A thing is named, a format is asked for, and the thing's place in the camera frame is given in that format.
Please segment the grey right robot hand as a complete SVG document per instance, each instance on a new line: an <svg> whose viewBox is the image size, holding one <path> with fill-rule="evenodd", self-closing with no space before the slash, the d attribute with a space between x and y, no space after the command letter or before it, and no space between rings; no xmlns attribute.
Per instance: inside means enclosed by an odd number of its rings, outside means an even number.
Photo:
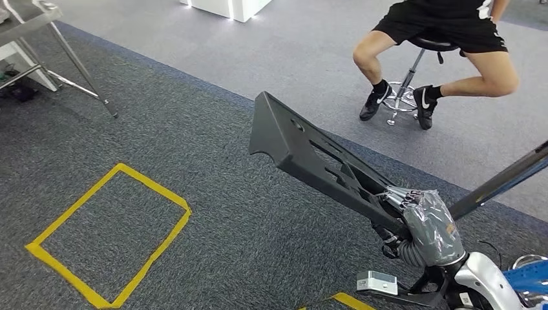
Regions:
<svg viewBox="0 0 548 310"><path fill-rule="evenodd" d="M455 221L437 190L389 185L374 198L410 233L409 238L403 238L372 223L384 241L381 251L387 258L414 267L432 267L453 264L466 255Z"/></svg>

